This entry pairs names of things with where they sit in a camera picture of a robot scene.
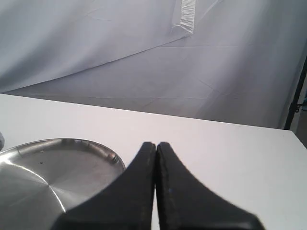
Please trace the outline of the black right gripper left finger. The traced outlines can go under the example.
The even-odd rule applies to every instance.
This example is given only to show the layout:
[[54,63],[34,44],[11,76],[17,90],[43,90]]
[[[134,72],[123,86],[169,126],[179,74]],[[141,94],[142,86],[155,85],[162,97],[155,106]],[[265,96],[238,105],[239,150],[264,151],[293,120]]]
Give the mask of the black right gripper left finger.
[[61,214],[55,230],[149,230],[156,146],[144,142],[126,170],[88,201]]

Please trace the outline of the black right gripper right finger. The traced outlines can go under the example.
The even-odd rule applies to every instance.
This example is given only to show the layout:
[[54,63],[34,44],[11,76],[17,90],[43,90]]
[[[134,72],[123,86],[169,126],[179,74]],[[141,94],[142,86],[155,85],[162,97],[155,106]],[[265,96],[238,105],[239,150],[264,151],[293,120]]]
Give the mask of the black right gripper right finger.
[[262,230],[259,219],[204,186],[167,142],[156,151],[156,197],[162,230]]

